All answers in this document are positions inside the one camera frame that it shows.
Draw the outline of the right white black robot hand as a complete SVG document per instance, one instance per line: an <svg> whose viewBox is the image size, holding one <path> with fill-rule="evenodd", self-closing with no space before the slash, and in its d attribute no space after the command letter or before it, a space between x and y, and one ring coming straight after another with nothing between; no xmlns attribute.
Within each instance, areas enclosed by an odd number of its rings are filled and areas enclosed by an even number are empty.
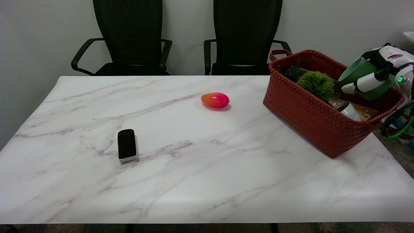
<svg viewBox="0 0 414 233"><path fill-rule="evenodd" d="M344 94L359 94L367 100L396 87L406 97L413 93L413 54L387 43L363 53L340 76Z"/></svg>

